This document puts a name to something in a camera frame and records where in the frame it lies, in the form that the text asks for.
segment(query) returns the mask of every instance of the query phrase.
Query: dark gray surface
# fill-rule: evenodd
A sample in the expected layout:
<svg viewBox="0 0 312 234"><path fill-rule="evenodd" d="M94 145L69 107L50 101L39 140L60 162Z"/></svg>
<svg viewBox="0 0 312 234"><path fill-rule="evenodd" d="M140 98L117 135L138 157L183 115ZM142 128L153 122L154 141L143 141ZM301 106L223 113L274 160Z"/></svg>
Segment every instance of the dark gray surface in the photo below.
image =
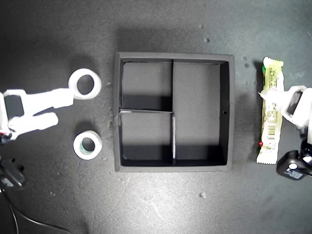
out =
<svg viewBox="0 0 312 234"><path fill-rule="evenodd" d="M76 234L312 233L312 179L287 180L275 166L255 163L261 125L257 62L265 56L283 60L285 89L312 87L311 1L43 0L0 5L1 91L66 87L71 72L82 66L96 71L103 83L96 99L57 110L57 127L21 136L0 149L4 158L14 156L25 165L26 189L9 194L22 211ZM232 171L115 173L115 51L235 55ZM75 135L85 129L97 130L103 140L100 155L91 161L79 160L72 148ZM279 156L299 144L294 127L283 121ZM0 209L6 215L7 207L1 203Z"/></svg>

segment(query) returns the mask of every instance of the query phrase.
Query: black cable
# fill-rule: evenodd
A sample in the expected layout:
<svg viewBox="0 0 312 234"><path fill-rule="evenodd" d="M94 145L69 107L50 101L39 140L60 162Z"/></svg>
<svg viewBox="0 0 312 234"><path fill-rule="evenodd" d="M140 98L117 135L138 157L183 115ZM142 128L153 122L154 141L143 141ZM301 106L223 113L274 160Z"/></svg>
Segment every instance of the black cable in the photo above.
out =
<svg viewBox="0 0 312 234"><path fill-rule="evenodd" d="M42 227L46 227L46 228L52 228L54 230L57 230L57 231L62 231L64 233L67 233L67 234L72 234L70 231L64 229L64 228L61 228L61 227L58 227L58 226L55 226L55 225L51 225L51 224L46 224L46 223L41 223L41 222L38 222L38 221L35 221L29 217L27 217L26 215L24 215L21 211L19 211L16 206L11 202L11 200L9 199L9 197L7 196L7 194L4 192L3 188L0 187L0 192L3 193L4 197L6 198L7 202L9 203L9 206L10 206L10 209L11 209L11 212L12 212L12 215L14 217L14 220L15 220L15 225L16 225L16 233L19 234L19 226L18 226L18 223L17 223L17 220L16 220L16 217L15 217L15 213L14 213L14 210L17 211L17 213L22 216L23 218L25 218L26 220L32 222L32 223L35 223L37 225L40 225Z"/></svg>

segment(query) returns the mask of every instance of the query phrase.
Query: tape roll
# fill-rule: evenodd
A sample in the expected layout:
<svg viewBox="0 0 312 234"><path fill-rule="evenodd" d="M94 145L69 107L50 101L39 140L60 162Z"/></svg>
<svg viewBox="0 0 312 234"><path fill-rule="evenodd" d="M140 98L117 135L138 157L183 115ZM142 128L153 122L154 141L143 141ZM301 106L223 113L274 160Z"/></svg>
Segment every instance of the tape roll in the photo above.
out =
<svg viewBox="0 0 312 234"><path fill-rule="evenodd" d="M86 75L89 75L92 77L94 86L91 92L84 95L81 92L79 92L77 84L80 78ZM100 77L95 72L86 68L81 68L81 69L74 71L72 75L69 77L68 87L73 91L75 99L88 100L88 99L95 98L100 93L101 88L102 88L102 83L101 83Z"/></svg>
<svg viewBox="0 0 312 234"><path fill-rule="evenodd" d="M83 145L82 141L84 138L90 138L94 142L94 150L87 151ZM74 151L78 157L84 160L91 160L95 158L102 149L102 140L100 136L94 131L86 131L80 133L74 140Z"/></svg>

